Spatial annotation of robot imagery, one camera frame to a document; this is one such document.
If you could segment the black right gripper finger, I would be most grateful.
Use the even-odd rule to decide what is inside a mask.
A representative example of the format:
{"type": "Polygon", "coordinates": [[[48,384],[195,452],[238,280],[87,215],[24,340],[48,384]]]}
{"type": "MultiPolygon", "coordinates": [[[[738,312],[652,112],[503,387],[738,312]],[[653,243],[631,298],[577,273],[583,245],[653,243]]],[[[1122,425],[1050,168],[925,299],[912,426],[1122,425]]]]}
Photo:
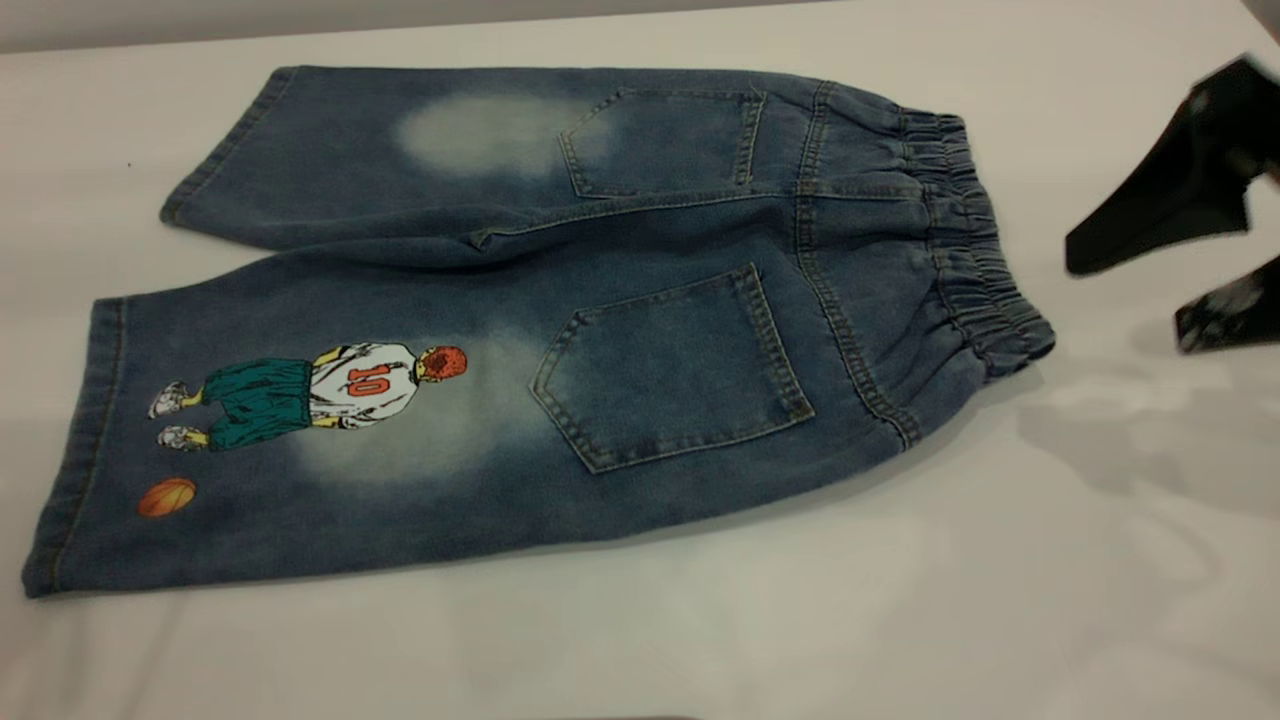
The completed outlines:
{"type": "Polygon", "coordinates": [[[1137,168],[1065,238],[1070,275],[1247,232],[1251,183],[1277,169],[1279,86],[1251,54],[1194,83],[1137,168]]]}
{"type": "Polygon", "coordinates": [[[1180,354],[1279,342],[1279,259],[1210,291],[1174,315],[1180,354]]]}

